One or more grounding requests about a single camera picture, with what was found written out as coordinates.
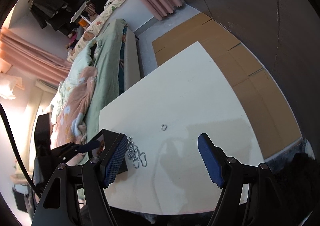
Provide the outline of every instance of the table surface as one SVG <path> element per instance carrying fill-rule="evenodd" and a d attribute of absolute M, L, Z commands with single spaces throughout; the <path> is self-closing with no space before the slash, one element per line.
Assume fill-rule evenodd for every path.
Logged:
<path fill-rule="evenodd" d="M 158 67 L 100 111 L 100 129 L 132 137 L 148 165 L 117 175 L 109 205 L 150 214 L 213 211 L 221 189 L 197 147 L 205 132 L 227 156 L 257 166 L 263 157 L 233 89 L 199 42 Z M 244 185 L 241 203 L 246 202 Z"/>

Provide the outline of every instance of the orange object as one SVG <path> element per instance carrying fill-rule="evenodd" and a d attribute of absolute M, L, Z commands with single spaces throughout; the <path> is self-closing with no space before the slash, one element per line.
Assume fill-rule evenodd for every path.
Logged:
<path fill-rule="evenodd" d="M 82 18 L 79 20 L 78 23 L 79 23 L 79 25 L 80 25 L 82 28 L 85 27 L 85 26 L 87 26 L 87 24 L 88 24 L 88 23 L 87 23 L 84 19 L 82 19 Z"/>

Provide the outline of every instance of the black cable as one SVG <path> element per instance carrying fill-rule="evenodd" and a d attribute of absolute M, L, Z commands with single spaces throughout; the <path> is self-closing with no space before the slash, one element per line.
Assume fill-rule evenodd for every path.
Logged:
<path fill-rule="evenodd" d="M 34 183 L 31 180 L 31 178 L 30 178 L 25 166 L 23 165 L 22 159 L 20 157 L 16 142 L 14 140 L 14 137 L 13 137 L 13 134 L 12 134 L 12 131 L 11 131 L 11 128 L 10 128 L 10 124 L 9 124 L 7 115 L 5 114 L 4 108 L 2 107 L 1 103 L 0 103 L 0 115 L 1 115 L 2 121 L 4 123 L 5 130 L 7 131 L 7 134 L 8 134 L 10 143 L 11 143 L 12 150 L 13 150 L 14 155 L 15 155 L 15 157 L 17 159 L 17 162 L 18 162 L 18 164 L 19 164 L 19 166 L 21 168 L 21 171 L 22 171 L 23 175 L 25 176 L 26 180 L 28 181 L 29 185 L 33 189 L 33 191 L 35 191 L 35 194 L 39 198 L 41 198 L 41 194 L 40 194 L 39 190 L 34 185 Z"/>
<path fill-rule="evenodd" d="M 33 181 L 34 176 L 35 176 L 35 170 L 33 169 L 33 172 L 32 172 L 32 181 Z M 36 209 L 35 199 L 34 199 L 34 197 L 33 197 L 33 189 L 32 189 L 32 187 L 31 187 L 31 198 L 32 198 L 33 208 Z"/>

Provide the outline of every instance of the cardboard sheet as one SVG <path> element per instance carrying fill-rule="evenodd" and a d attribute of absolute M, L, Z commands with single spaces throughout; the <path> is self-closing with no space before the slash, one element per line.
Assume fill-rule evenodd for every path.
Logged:
<path fill-rule="evenodd" d="M 260 62 L 230 32 L 203 13 L 157 38 L 158 66 L 199 41 L 236 93 L 264 158 L 301 137 L 284 96 Z"/>

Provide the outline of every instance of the blanket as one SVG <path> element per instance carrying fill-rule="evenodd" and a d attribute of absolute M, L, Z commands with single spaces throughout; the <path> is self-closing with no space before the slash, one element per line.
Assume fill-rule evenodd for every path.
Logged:
<path fill-rule="evenodd" d="M 50 105 L 53 105 L 51 122 L 53 125 L 56 124 L 57 118 L 60 115 L 63 107 L 65 106 L 67 100 L 73 89 L 76 87 L 81 72 L 85 67 L 89 66 L 92 62 L 90 57 L 91 47 L 96 43 L 96 38 L 93 38 L 86 47 L 78 54 L 77 58 L 73 62 L 70 72 L 67 78 L 60 82 L 58 92 L 52 99 Z"/>
<path fill-rule="evenodd" d="M 99 132 L 100 110 L 119 96 L 120 49 L 126 24 L 125 20 L 116 19 L 104 27 L 97 37 L 98 46 L 93 64 L 98 69 L 96 88 L 84 118 L 87 125 L 87 141 Z M 84 164 L 87 160 L 88 154 L 78 165 Z"/>
<path fill-rule="evenodd" d="M 86 142 L 87 133 L 84 116 L 92 100 L 97 74 L 98 71 L 93 66 L 87 66 L 82 71 L 76 87 L 58 116 L 55 126 L 58 132 L 57 146 L 69 142 L 76 144 L 84 144 Z M 68 165 L 76 165 L 82 158 L 83 154 L 78 154 L 68 162 Z"/>

